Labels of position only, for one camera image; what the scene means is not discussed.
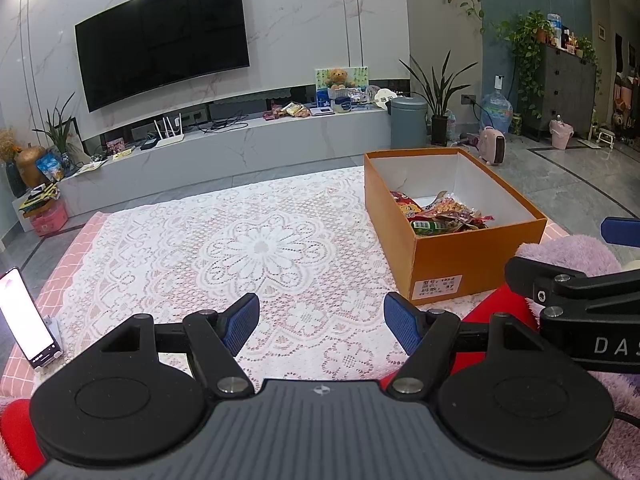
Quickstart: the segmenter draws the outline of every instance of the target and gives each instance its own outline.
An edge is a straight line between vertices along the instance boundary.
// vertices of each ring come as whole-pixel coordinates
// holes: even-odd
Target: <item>gray trash can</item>
[[[391,101],[391,149],[427,145],[427,101],[423,97],[396,97]]]

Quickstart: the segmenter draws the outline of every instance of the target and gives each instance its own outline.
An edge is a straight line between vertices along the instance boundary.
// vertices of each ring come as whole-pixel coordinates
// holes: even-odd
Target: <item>gray cabinet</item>
[[[596,91],[596,66],[564,50],[545,45],[536,80],[545,89],[542,97],[533,100],[542,117],[537,119],[525,114],[522,121],[524,130],[540,140],[541,133],[549,131],[549,121],[560,115],[565,123],[574,127],[577,135],[586,137],[591,126]]]

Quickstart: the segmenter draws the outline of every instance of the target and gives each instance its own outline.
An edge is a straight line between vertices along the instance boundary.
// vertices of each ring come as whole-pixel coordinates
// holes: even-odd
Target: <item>pink bin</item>
[[[62,200],[56,200],[44,213],[34,216],[31,225],[38,236],[46,236],[60,230],[67,219],[65,204]]]
[[[562,121],[553,120],[549,122],[549,131],[551,132],[551,145],[558,150],[564,150],[574,134],[574,127]]]

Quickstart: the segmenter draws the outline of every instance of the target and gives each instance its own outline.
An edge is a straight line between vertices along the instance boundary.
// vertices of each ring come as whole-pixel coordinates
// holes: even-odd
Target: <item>television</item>
[[[76,43],[90,112],[249,66],[242,0],[129,0],[78,23]]]

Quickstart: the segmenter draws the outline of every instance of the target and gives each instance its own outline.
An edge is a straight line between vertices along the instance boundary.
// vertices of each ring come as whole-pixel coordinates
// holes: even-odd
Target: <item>orange cardboard box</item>
[[[442,190],[495,220],[487,229],[417,236],[391,191],[426,206]],[[398,291],[416,305],[497,288],[508,259],[520,244],[539,243],[546,226],[531,202],[460,148],[366,153],[364,191]]]

